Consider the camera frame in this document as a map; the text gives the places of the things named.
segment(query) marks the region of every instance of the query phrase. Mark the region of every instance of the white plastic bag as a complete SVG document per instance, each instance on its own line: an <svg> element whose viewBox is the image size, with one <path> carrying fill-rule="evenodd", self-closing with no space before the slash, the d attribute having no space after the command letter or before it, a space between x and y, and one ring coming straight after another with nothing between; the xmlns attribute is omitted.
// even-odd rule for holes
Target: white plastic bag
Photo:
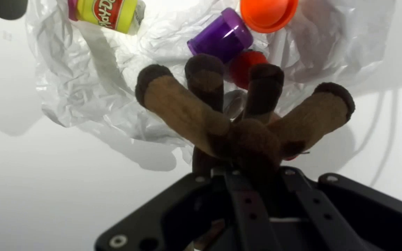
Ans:
<svg viewBox="0 0 402 251"><path fill-rule="evenodd" d="M128 137L191 147L135 98L139 73L168 66L179 78L192 56L186 42L239 0L144 0L137 35L72 22L68 0L36 0L27 20L38 59L38 92L44 112L70 127L98 123ZM287 73L281 110L323 81L352 84L372 73L385 56L394 0L304 0L295 20L276 35L256 35L265 52Z"/></svg>

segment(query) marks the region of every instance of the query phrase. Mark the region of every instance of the white background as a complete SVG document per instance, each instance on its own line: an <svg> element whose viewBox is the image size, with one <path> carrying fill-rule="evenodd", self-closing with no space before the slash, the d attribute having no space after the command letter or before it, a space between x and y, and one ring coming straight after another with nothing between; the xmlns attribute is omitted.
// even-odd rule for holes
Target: white background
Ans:
<svg viewBox="0 0 402 251"><path fill-rule="evenodd" d="M89 251L191 169L178 149L54 124L40 110L34 74L23 21L0 21L0 251ZM290 165L402 200L402 2L386 63L351 91L350 126Z"/></svg>

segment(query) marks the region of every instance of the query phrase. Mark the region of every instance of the yellow label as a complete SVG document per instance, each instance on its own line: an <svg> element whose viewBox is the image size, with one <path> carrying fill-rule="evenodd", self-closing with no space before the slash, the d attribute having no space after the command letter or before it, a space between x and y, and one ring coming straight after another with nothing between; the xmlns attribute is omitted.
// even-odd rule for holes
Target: yellow label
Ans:
<svg viewBox="0 0 402 251"><path fill-rule="evenodd" d="M79 20L129 32L137 0L79 0Z"/></svg>

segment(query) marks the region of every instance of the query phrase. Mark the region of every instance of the purple plastic cup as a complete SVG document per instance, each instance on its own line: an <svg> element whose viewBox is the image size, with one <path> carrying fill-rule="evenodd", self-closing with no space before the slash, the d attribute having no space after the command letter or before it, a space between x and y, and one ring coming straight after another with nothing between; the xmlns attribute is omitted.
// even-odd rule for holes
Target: purple plastic cup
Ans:
<svg viewBox="0 0 402 251"><path fill-rule="evenodd" d="M249 49L253 42L255 38L241 15L235 10L227 9L188 45L195 56L211 55L227 64Z"/></svg>

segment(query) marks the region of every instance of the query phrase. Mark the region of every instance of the small plastic object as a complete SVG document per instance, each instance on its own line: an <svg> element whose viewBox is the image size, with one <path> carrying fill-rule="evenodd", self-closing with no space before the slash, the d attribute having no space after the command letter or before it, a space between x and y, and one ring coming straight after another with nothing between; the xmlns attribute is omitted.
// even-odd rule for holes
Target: small plastic object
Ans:
<svg viewBox="0 0 402 251"><path fill-rule="evenodd" d="M142 0L69 0L70 20L87 21L124 34L137 32L144 18Z"/></svg>
<svg viewBox="0 0 402 251"><path fill-rule="evenodd" d="M295 17L299 0L242 0L245 22L262 34L273 34Z"/></svg>
<svg viewBox="0 0 402 251"><path fill-rule="evenodd" d="M262 52L248 50L230 64L231 80L241 88L249 89L249 73L255 66L267 64L269 60Z"/></svg>
<svg viewBox="0 0 402 251"><path fill-rule="evenodd" d="M230 63L255 42L252 32L241 15L227 9L200 35L189 41L189 49L195 56L211 55Z"/></svg>

